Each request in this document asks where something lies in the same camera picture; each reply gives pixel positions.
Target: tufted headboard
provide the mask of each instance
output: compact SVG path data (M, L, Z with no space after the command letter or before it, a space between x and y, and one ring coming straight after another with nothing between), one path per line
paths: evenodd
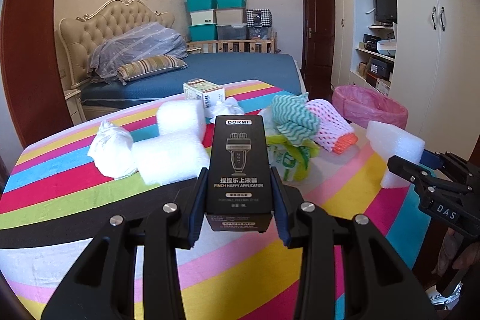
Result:
M170 28L174 20L172 13L153 12L141 0L109 0L92 15L62 19L58 31L67 53L71 87L87 81L88 56L105 40L152 21Z

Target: pillow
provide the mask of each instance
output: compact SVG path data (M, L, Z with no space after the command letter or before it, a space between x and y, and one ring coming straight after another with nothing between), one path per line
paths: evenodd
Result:
M117 74L120 82L125 86L126 82L186 67L188 64L183 60L169 55L160 55L121 65L118 67Z

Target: checkered bag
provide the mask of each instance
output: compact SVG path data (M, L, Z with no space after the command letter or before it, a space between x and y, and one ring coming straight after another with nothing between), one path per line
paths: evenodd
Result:
M269 9L248 9L247 26L251 28L272 26L272 12Z

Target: silver screw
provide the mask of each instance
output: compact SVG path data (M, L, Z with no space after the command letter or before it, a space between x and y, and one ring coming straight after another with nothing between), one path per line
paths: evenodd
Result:
M300 208L307 213L311 213L315 210L315 205L311 202L302 202Z
M116 214L115 216L110 217L110 225L119 226L121 223L123 223L123 217L120 216L119 214Z
M355 221L360 224L361 226L365 226L369 223L369 219L367 216L365 216L364 214L357 214L355 216Z
M165 205L163 205L163 211L165 213L173 213L174 211L176 211L178 208L177 204L174 203L174 202L169 202L169 203L166 203Z

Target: mattress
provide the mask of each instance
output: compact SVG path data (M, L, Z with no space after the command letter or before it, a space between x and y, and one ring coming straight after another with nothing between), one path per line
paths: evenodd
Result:
M199 53L184 59L188 68L136 80L122 86L92 83L82 88L82 103L118 109L183 92L183 83L201 78L216 84L261 80L295 95L302 93L297 66L290 55L272 53Z

